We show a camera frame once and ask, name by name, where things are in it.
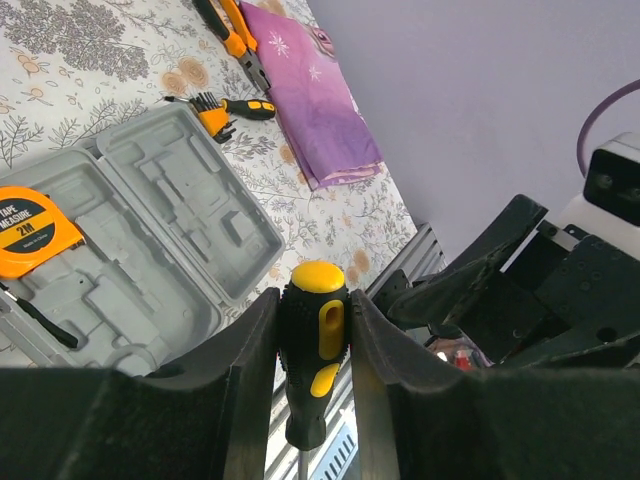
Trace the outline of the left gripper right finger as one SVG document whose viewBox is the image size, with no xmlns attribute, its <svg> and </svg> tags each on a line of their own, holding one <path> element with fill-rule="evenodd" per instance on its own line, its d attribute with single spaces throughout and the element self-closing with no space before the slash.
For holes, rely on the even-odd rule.
<svg viewBox="0 0 640 480">
<path fill-rule="evenodd" d="M 365 479 L 635 479 L 639 375 L 462 371 L 351 295 L 352 379 Z"/>
</svg>

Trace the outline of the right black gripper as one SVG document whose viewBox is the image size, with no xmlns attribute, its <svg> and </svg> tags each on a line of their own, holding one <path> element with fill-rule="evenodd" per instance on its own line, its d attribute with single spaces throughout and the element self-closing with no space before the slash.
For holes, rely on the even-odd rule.
<svg viewBox="0 0 640 480">
<path fill-rule="evenodd" d="M 639 260 L 515 196 L 442 271 L 395 271 L 373 302 L 396 327 L 467 338 L 494 365 L 633 368 Z"/>
</svg>

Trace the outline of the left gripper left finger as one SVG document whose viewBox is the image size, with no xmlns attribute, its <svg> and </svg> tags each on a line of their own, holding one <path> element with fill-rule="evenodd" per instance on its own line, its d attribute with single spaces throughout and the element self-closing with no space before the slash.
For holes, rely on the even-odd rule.
<svg viewBox="0 0 640 480">
<path fill-rule="evenodd" d="M 280 293 L 148 376 L 5 369 L 5 479 L 260 479 Z"/>
</svg>

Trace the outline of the yellow black screwdriver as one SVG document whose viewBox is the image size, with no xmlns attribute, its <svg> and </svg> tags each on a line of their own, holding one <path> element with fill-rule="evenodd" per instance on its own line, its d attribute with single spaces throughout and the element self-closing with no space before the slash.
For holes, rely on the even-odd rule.
<svg viewBox="0 0 640 480">
<path fill-rule="evenodd" d="M 289 406 L 285 437 L 298 450 L 298 477 L 326 439 L 325 411 L 347 349 L 345 276 L 326 261 L 295 267 L 278 307 L 278 354 Z"/>
</svg>

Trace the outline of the grey plastic tool case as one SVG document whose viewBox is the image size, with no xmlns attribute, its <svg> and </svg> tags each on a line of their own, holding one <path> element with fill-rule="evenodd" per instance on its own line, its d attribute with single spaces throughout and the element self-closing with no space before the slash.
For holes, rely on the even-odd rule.
<svg viewBox="0 0 640 480">
<path fill-rule="evenodd" d="M 280 257 L 273 221 L 174 103 L 6 171 L 83 234 L 1 295 L 3 366 L 148 374 L 228 326 Z"/>
</svg>

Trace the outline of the orange tape measure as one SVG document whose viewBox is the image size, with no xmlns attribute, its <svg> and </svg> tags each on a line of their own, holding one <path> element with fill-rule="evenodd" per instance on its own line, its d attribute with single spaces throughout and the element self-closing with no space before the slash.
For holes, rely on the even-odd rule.
<svg viewBox="0 0 640 480">
<path fill-rule="evenodd" d="M 24 277 L 86 243 L 51 198 L 25 186 L 1 188 L 1 280 Z"/>
</svg>

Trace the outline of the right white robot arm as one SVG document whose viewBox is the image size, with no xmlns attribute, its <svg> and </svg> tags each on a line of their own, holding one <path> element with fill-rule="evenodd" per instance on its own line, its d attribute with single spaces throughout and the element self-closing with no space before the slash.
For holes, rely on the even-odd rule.
<svg viewBox="0 0 640 480">
<path fill-rule="evenodd" d="M 442 271 L 395 271 L 373 301 L 493 365 L 623 368 L 639 354 L 639 229 L 583 197 L 549 222 L 518 195 Z"/>
</svg>

